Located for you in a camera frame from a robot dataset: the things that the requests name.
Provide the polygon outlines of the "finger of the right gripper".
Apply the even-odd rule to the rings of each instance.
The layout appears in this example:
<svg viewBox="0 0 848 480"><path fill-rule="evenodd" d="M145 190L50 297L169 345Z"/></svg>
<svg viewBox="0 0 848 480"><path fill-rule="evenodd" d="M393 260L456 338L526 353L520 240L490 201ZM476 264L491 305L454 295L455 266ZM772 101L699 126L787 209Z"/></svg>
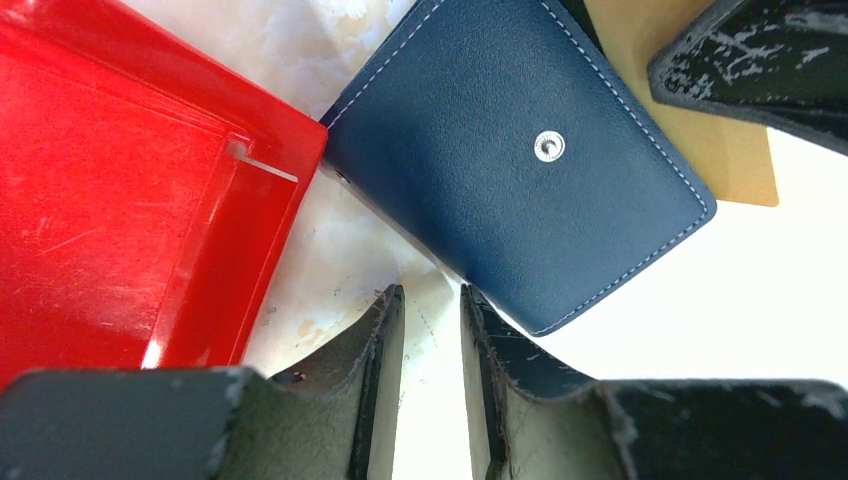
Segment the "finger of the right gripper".
<svg viewBox="0 0 848 480"><path fill-rule="evenodd" d="M647 73L659 103L847 152L844 1L714 1Z"/></svg>

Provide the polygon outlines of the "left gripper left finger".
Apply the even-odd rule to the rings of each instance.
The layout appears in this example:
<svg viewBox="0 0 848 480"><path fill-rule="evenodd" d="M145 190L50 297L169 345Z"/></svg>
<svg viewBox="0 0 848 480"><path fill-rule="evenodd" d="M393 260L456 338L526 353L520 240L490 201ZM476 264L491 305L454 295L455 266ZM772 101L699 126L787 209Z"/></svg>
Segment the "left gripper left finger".
<svg viewBox="0 0 848 480"><path fill-rule="evenodd" d="M291 367L36 370L1 395L5 479L388 479L405 292Z"/></svg>

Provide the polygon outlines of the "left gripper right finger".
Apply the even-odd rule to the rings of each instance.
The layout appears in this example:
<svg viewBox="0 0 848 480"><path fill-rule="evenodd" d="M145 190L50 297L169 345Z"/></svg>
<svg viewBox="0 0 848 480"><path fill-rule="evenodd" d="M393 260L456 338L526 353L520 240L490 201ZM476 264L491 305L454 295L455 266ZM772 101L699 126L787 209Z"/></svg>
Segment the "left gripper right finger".
<svg viewBox="0 0 848 480"><path fill-rule="evenodd" d="M476 479L843 479L847 393L818 380L597 380L460 293Z"/></svg>

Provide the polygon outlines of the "gold credit card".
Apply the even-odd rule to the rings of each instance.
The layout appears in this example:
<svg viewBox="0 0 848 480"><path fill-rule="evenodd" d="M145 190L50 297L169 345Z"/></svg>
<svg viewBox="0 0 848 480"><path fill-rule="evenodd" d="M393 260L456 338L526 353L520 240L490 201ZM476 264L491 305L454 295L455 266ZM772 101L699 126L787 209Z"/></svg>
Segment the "gold credit card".
<svg viewBox="0 0 848 480"><path fill-rule="evenodd" d="M647 64L708 5L701 0L588 0L603 52L718 200L779 203L766 128L655 102Z"/></svg>

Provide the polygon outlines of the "navy leather card holder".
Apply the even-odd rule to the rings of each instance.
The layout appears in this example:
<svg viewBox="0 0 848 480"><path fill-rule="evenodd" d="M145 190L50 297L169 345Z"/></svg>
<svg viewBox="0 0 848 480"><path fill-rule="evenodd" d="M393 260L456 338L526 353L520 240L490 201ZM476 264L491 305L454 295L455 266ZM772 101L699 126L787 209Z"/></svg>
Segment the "navy leather card holder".
<svg viewBox="0 0 848 480"><path fill-rule="evenodd" d="M418 1L322 117L327 163L535 337L714 196L558 1Z"/></svg>

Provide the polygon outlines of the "red plastic bin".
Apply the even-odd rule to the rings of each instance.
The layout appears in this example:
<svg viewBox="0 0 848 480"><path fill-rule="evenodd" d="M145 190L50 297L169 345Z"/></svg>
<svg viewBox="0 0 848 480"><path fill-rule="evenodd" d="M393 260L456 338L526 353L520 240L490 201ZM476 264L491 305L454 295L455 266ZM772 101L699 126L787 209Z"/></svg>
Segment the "red plastic bin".
<svg viewBox="0 0 848 480"><path fill-rule="evenodd" d="M1 382L239 364L327 131L119 1L1 5Z"/></svg>

